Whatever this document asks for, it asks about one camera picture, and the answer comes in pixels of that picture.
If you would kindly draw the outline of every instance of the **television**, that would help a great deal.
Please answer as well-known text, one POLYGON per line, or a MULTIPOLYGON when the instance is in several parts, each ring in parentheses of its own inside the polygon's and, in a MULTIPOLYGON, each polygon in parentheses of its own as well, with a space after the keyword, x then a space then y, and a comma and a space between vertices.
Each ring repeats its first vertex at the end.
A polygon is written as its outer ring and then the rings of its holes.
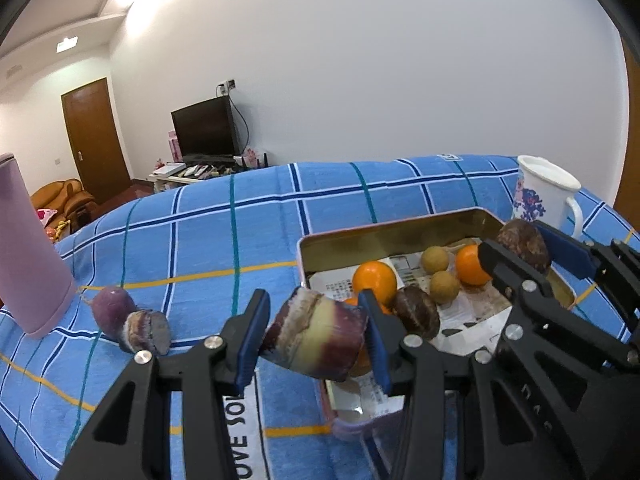
POLYGON ((182 156, 241 155, 228 95, 171 112, 182 156))

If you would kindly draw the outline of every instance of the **door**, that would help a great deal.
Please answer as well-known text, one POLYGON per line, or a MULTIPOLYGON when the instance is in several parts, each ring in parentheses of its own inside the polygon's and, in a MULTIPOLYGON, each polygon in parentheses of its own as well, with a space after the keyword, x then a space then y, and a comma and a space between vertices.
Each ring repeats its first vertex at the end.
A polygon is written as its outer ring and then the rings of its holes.
POLYGON ((66 132, 84 188, 104 203, 131 186, 111 112, 107 79, 62 96, 66 132))
POLYGON ((623 41, 629 84, 629 135, 614 209, 640 231, 640 65, 623 41))

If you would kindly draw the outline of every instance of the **yellow stripe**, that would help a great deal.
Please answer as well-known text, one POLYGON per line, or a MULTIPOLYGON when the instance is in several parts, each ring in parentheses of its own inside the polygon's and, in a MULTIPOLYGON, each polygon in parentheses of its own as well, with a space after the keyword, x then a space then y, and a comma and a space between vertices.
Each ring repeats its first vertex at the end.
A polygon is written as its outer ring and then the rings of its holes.
POLYGON ((595 283, 591 283, 591 285, 589 285, 587 287, 587 290, 585 290, 580 296, 575 298, 575 301, 573 302, 572 306, 576 306, 578 303, 583 301, 584 298, 586 298, 588 295, 590 295, 596 289, 596 287, 597 287, 597 285, 595 283))
MULTIPOLYGON (((254 272, 254 270, 276 269, 277 267, 295 267, 296 261, 275 262, 272 264, 261 264, 254 266, 241 267, 240 272, 254 272)), ((164 280, 155 280, 154 282, 126 283, 124 288, 146 288, 149 286, 168 285, 169 283, 190 282, 192 280, 203 280, 205 278, 216 278, 219 276, 231 276, 233 269, 210 270, 209 272, 198 272, 196 274, 185 274, 183 276, 175 276, 174 278, 165 278, 164 280)), ((101 290, 102 286, 84 285, 80 287, 82 290, 101 290)))
MULTIPOLYGON (((626 235, 625 238, 625 244, 627 244, 629 242, 629 240, 631 240, 631 237, 634 235, 634 233, 636 232, 635 229, 631 228, 631 231, 628 232, 628 234, 626 235)), ((574 303, 572 304, 572 306, 576 306, 578 303, 584 301, 584 299, 590 295, 594 290, 596 290, 596 287, 598 285, 596 285, 595 283, 591 283, 591 285, 589 285, 587 287, 587 290, 585 290, 580 296, 578 296, 577 298, 575 298, 574 303)))
MULTIPOLYGON (((18 366, 4 354, 0 353, 0 360, 7 363, 11 368, 16 370, 17 372, 24 374, 26 377, 30 378, 32 381, 42 384, 42 386, 48 388, 57 396, 61 397, 62 399, 65 399, 66 402, 68 402, 69 404, 72 404, 73 406, 78 406, 78 404, 80 404, 78 399, 74 399, 70 395, 67 395, 65 392, 60 390, 60 388, 58 388, 54 384, 47 381, 45 378, 38 377, 37 375, 32 374, 30 371, 25 370, 21 366, 18 366)), ((90 413, 93 413, 95 411, 95 406, 87 402, 82 403, 82 408, 84 410, 87 410, 90 413)), ((169 428, 169 433, 172 435, 181 435, 182 426, 171 426, 169 428)), ((309 435, 329 434, 329 433, 331 433, 331 428, 329 428, 328 426, 303 426, 301 428, 265 428, 264 430, 265 436, 272 437, 272 438, 283 437, 283 436, 309 436, 309 435)))
POLYGON ((625 244, 629 243, 629 240, 631 240, 631 237, 634 235, 635 232, 636 230, 631 228, 631 231, 629 231, 629 234, 625 238, 625 244))
POLYGON ((329 426, 302 426, 300 428, 264 428, 264 436, 280 438, 283 436, 326 435, 331 433, 329 426))
MULTIPOLYGON (((60 390, 57 386, 51 384, 49 381, 47 381, 44 377, 38 377, 37 375, 32 374, 30 371, 25 370, 24 368, 22 368, 21 366, 18 366, 17 364, 15 364, 13 361, 11 361, 11 359, 9 359, 7 356, 0 354, 0 359, 2 359, 2 361, 4 361, 5 363, 7 363, 11 368, 13 368, 14 370, 20 372, 21 374, 25 374, 28 378, 30 378, 32 381, 35 381, 37 383, 42 384, 42 386, 48 388, 49 390, 51 390, 52 392, 54 392, 57 396, 62 397, 63 399, 66 400, 66 402, 69 402, 70 404, 74 405, 74 406, 78 406, 80 404, 80 401, 77 399, 74 399, 71 396, 68 396, 65 392, 63 392, 62 390, 60 390)), ((93 406, 92 404, 87 404, 86 402, 82 403, 82 408, 84 410, 87 410, 88 412, 94 412, 95 411, 95 406, 93 406)))

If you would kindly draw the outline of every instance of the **pink tumbler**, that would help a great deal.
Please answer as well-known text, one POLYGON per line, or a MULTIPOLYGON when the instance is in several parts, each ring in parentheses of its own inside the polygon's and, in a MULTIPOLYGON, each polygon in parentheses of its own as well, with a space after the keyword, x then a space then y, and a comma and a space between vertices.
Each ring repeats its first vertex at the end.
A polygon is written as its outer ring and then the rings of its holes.
POLYGON ((26 335, 46 336, 76 287, 31 205, 18 163, 0 155, 0 298, 26 335))

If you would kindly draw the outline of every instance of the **floor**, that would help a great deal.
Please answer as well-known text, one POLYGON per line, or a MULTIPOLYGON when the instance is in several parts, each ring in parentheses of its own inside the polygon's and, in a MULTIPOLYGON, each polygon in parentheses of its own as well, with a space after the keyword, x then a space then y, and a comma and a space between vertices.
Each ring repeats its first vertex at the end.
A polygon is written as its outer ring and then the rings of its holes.
POLYGON ((107 214, 109 211, 119 208, 121 205, 142 198, 143 196, 149 196, 154 193, 153 187, 142 186, 141 184, 133 184, 129 189, 124 190, 119 195, 107 200, 107 202, 100 204, 91 214, 91 220, 100 218, 102 215, 107 214))

